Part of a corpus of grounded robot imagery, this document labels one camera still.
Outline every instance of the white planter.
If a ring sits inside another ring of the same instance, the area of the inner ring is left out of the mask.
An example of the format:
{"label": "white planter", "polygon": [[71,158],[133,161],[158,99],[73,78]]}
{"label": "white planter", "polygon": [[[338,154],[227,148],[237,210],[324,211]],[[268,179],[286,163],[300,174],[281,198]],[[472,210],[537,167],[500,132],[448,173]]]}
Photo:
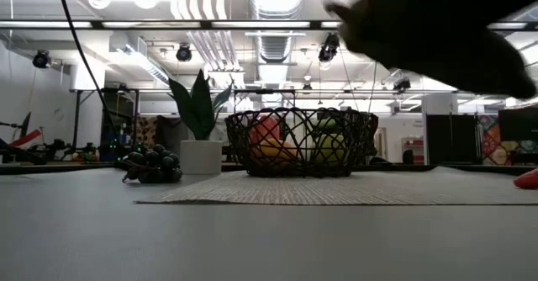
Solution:
{"label": "white planter", "polygon": [[219,174],[222,167],[222,142],[184,140],[179,162],[186,175]]}

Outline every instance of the gray table surface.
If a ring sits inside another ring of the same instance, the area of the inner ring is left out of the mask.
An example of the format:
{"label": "gray table surface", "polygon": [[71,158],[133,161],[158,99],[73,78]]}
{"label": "gray table surface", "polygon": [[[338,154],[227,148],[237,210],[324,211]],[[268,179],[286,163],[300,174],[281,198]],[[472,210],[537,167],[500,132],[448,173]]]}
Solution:
{"label": "gray table surface", "polygon": [[133,204],[177,185],[122,176],[1,176],[0,280],[538,278],[535,206]]}

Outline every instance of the bunch of grapes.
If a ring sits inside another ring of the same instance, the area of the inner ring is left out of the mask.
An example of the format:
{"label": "bunch of grapes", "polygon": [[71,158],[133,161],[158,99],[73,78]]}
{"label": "bunch of grapes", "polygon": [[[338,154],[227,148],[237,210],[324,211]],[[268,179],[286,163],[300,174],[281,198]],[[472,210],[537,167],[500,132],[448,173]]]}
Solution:
{"label": "bunch of grapes", "polygon": [[182,178],[179,158],[162,145],[153,146],[145,154],[133,151],[124,160],[130,166],[122,181],[136,180],[141,183],[176,183]]}

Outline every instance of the placemat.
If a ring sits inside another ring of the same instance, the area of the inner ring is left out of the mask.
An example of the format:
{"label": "placemat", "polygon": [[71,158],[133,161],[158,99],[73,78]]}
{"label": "placemat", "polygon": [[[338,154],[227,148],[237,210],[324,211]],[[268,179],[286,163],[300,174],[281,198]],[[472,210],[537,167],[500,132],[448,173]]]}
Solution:
{"label": "placemat", "polygon": [[354,172],[348,178],[254,178],[228,172],[139,201],[145,204],[522,205],[538,191],[514,176],[437,167],[429,172]]}

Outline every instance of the black wire basket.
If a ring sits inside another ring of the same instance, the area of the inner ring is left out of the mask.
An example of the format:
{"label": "black wire basket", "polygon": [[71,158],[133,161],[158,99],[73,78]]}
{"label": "black wire basket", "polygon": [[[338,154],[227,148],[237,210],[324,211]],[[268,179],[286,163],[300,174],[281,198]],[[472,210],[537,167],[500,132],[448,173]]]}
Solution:
{"label": "black wire basket", "polygon": [[348,177],[375,155],[378,118],[355,110],[278,108],[225,119],[229,143],[257,177]]}

